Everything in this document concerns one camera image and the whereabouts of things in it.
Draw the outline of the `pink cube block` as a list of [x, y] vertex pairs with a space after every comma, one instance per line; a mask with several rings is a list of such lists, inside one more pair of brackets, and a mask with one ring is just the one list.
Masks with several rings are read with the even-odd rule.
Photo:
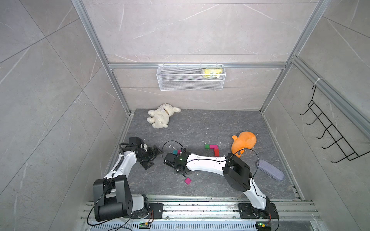
[[192, 182], [192, 180], [191, 180], [190, 178], [186, 178], [186, 179], [185, 179], [185, 183], [186, 183], [187, 185], [190, 185], [190, 184], [191, 184], [191, 182]]

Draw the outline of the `red rectangular block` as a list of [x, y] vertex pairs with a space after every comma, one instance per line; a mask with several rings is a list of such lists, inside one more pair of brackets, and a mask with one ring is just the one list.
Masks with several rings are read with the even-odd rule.
[[215, 157], [219, 157], [220, 156], [219, 149], [214, 149], [214, 156]]

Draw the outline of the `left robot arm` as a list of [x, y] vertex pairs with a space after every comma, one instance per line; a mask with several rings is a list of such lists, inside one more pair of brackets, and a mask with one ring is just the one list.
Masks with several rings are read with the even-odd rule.
[[154, 219], [161, 218], [162, 204], [150, 204], [144, 194], [133, 195], [128, 177], [138, 162], [147, 170], [161, 154], [157, 146], [147, 146], [143, 139], [131, 137], [127, 143], [119, 144], [119, 156], [113, 169], [93, 183], [94, 205], [87, 216], [89, 226], [98, 226], [116, 218]]

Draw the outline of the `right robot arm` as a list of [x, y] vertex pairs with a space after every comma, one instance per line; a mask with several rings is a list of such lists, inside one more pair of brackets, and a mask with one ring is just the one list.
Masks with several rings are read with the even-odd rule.
[[194, 171], [215, 173], [225, 178], [236, 191], [243, 192], [249, 203], [238, 204], [241, 218], [279, 219], [276, 205], [261, 192], [254, 181], [249, 165], [235, 154], [226, 157], [205, 157], [181, 152], [168, 153], [163, 161], [175, 174], [186, 175]]

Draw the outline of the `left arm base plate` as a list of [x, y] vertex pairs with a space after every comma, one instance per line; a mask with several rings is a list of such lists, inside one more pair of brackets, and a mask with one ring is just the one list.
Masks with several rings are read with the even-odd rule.
[[144, 205], [143, 209], [134, 210], [132, 212], [132, 219], [162, 219], [163, 203], [150, 203]]

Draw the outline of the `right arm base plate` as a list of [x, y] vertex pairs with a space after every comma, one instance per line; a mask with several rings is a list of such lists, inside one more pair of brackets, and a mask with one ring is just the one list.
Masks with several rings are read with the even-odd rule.
[[252, 219], [252, 218], [264, 218], [264, 219], [278, 219], [279, 214], [276, 205], [267, 202], [265, 209], [254, 208], [251, 204], [239, 203], [238, 210], [240, 213], [240, 218]]

